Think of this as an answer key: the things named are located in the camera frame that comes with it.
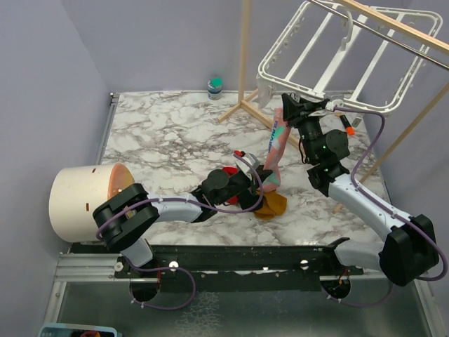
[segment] orange marker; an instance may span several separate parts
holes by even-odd
[[[344,116],[343,114],[340,116],[340,119],[342,120],[343,126],[346,129],[346,132],[348,133],[348,135],[353,136],[356,133],[354,132],[354,129],[351,126],[351,123],[349,123],[348,118],[346,118],[346,116]]]

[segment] pink cloth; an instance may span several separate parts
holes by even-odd
[[[269,140],[268,155],[264,165],[264,170],[273,170],[273,173],[263,182],[262,188],[264,192],[274,191],[281,185],[281,174],[279,173],[278,163],[286,149],[291,130],[291,127],[287,126],[287,122],[283,121],[282,115],[281,107],[274,110],[272,136]]]

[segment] black wire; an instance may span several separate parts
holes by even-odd
[[[300,143],[299,143],[298,147],[299,147],[299,149],[300,149],[301,162],[302,162],[303,164],[306,164],[306,156],[305,156],[304,153],[302,153],[302,150],[301,150],[301,144],[302,144],[302,139],[300,138]]]

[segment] marble table top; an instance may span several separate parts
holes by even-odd
[[[211,170],[232,165],[234,150],[251,152],[264,162],[270,138],[267,127],[243,110],[217,122],[236,101],[235,93],[226,93],[218,101],[209,100],[206,92],[123,93],[102,162],[125,164],[136,182],[160,194],[192,191]],[[281,106],[280,96],[275,96],[263,111],[273,115],[274,108]],[[332,115],[322,118],[321,124],[324,131],[343,130],[340,119]],[[351,155],[342,163],[352,169],[368,143],[362,122],[356,135],[349,138]],[[371,155],[363,163],[358,178],[374,160]],[[332,213],[337,202],[312,188],[306,172],[309,166],[301,164],[297,148],[287,145],[279,166],[281,186],[277,191],[288,198],[282,216],[260,220],[253,213],[219,213],[203,223],[156,223],[144,237],[150,244],[189,245],[315,245],[340,237],[380,240],[346,208]],[[364,185],[384,196],[378,173]]]

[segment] brown cloth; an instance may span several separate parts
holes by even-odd
[[[281,216],[287,208],[287,198],[277,193],[276,190],[264,192],[262,202],[264,206],[261,209],[254,211],[254,214],[257,218],[263,220],[269,220],[275,216]]]

